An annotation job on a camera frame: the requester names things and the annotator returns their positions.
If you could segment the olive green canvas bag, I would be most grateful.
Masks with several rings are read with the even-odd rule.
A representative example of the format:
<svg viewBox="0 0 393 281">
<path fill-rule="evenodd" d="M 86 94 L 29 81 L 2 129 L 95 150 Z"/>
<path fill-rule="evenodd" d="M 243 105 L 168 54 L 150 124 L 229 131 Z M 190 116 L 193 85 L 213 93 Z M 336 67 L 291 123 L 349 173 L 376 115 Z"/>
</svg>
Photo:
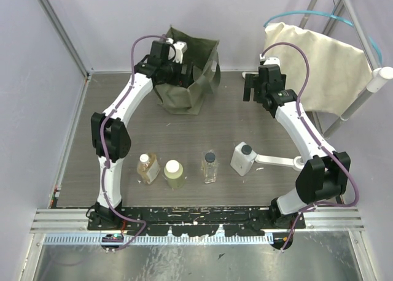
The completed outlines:
<svg viewBox="0 0 393 281">
<path fill-rule="evenodd" d="M 220 85 L 219 41 L 192 37 L 174 27 L 169 28 L 166 36 L 187 44 L 184 61 L 192 65 L 192 80 L 186 88 L 163 84 L 156 86 L 154 92 L 169 113 L 197 115 L 205 97 L 215 93 Z"/>
</svg>

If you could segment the white square bottle black cap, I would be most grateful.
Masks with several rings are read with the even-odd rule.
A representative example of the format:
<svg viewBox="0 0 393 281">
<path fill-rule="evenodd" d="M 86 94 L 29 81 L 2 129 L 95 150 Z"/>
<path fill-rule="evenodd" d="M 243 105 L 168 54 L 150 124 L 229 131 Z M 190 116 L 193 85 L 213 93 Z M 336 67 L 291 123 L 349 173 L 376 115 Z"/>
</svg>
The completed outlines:
<svg viewBox="0 0 393 281">
<path fill-rule="evenodd" d="M 245 142 L 241 142 L 234 149 L 230 166 L 243 177 L 251 170 L 256 157 L 257 153 L 252 147 Z"/>
</svg>

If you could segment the clear square bottle black cap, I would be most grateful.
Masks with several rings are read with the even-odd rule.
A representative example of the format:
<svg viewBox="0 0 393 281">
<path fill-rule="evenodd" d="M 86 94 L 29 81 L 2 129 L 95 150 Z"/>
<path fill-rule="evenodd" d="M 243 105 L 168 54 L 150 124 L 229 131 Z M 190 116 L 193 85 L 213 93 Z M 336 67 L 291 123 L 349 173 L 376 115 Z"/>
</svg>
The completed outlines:
<svg viewBox="0 0 393 281">
<path fill-rule="evenodd" d="M 217 157 L 213 151 L 203 154 L 201 160 L 201 169 L 203 171 L 204 182 L 206 184 L 216 182 L 218 166 L 219 164 L 217 162 Z"/>
</svg>

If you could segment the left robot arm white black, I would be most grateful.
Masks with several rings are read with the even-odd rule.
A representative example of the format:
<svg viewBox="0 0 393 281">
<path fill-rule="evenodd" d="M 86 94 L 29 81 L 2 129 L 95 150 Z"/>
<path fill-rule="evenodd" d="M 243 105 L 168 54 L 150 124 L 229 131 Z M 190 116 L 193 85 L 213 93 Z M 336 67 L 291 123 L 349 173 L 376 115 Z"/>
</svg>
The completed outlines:
<svg viewBox="0 0 393 281">
<path fill-rule="evenodd" d="M 172 38 L 156 38 L 150 52 L 132 62 L 130 79 L 114 102 L 91 116 L 91 139 L 100 167 L 98 199 L 88 212 L 89 227 L 117 229 L 122 215 L 120 183 L 123 161 L 131 148 L 128 122 L 141 101 L 157 85 L 183 87 L 190 84 L 192 69 L 184 67 L 187 44 Z"/>
</svg>

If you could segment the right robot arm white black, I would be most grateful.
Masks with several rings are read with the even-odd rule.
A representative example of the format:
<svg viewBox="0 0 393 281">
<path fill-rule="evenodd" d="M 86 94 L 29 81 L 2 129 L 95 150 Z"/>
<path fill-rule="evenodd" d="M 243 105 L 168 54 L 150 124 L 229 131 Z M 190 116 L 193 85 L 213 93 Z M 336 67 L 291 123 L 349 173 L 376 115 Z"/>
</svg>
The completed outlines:
<svg viewBox="0 0 393 281">
<path fill-rule="evenodd" d="M 304 166 L 293 190 L 274 198 L 269 206 L 270 223 L 283 228 L 291 215 L 306 206 L 328 201 L 346 191 L 351 159 L 337 152 L 310 122 L 297 94 L 286 89 L 286 75 L 278 64 L 259 66 L 256 74 L 244 75 L 244 101 L 261 104 L 283 126 L 297 147 Z"/>
</svg>

